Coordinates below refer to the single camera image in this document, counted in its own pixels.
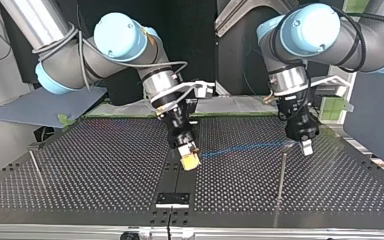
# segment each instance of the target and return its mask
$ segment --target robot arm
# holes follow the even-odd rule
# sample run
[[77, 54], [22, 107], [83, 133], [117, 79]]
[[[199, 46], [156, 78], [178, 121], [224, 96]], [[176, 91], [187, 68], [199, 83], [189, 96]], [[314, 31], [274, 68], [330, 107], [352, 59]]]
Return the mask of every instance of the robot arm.
[[83, 40], [82, 34], [64, 20], [53, 0], [1, 3], [39, 54], [36, 73], [45, 89], [54, 94], [77, 91], [134, 67], [158, 119], [168, 128], [170, 147], [179, 151], [185, 170], [199, 164], [185, 97], [192, 90], [197, 98], [209, 97], [214, 84], [181, 83], [171, 66], [187, 63], [169, 62], [154, 29], [124, 14], [110, 13], [97, 24], [94, 37]]
[[[384, 18], [384, 1], [371, 0], [365, 14]], [[302, 143], [305, 155], [312, 154], [311, 139], [319, 129], [309, 114], [311, 80], [303, 61], [384, 73], [384, 21], [361, 18], [357, 25], [342, 16], [327, 5], [311, 4], [257, 29], [271, 89], [287, 121], [286, 134]]]

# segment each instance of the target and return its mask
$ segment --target blue mat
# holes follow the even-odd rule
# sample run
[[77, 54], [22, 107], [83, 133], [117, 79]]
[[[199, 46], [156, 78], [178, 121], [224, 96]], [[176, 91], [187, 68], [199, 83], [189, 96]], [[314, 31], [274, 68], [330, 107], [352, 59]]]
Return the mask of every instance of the blue mat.
[[40, 88], [0, 107], [0, 121], [63, 128], [58, 115], [75, 120], [92, 107], [105, 93], [105, 88], [82, 89], [65, 95], [54, 95]]

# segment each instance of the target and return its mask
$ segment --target yellow object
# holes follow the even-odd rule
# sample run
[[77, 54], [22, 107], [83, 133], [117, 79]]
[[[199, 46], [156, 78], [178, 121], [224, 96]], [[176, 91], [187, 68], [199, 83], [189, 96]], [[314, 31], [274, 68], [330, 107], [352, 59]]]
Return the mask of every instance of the yellow object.
[[182, 162], [182, 165], [185, 171], [194, 170], [201, 164], [201, 162], [199, 161], [198, 155], [196, 153], [187, 155], [183, 157], [180, 161]]

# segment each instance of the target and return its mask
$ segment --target perforated metal table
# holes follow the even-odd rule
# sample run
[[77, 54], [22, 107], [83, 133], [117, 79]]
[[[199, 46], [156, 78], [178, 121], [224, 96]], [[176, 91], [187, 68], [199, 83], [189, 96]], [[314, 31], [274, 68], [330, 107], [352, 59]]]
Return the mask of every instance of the perforated metal table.
[[[200, 118], [202, 165], [185, 172], [158, 120], [83, 120], [34, 152], [36, 164], [26, 155], [0, 172], [0, 234], [119, 239], [127, 230], [233, 236], [252, 228], [241, 236], [355, 229], [345, 236], [384, 237], [384, 171], [330, 129], [322, 127], [314, 155], [288, 151], [278, 201], [283, 128], [275, 117]], [[157, 209], [159, 193], [190, 193], [189, 208]]]

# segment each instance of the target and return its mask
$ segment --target blue cable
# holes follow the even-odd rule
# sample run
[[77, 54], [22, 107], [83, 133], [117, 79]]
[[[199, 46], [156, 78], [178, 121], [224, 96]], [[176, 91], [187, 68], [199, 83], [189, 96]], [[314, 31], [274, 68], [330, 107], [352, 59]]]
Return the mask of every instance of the blue cable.
[[288, 143], [290, 143], [290, 142], [256, 143], [256, 144], [251, 144], [251, 145], [236, 146], [236, 147], [230, 147], [230, 148], [226, 148], [226, 149], [219, 150], [219, 151], [203, 153], [202, 157], [209, 158], [209, 157], [214, 157], [214, 156], [222, 155], [222, 154], [229, 153], [229, 152], [245, 151], [245, 150], [262, 148], [262, 147], [274, 147], [274, 148], [275, 147], [284, 147]]

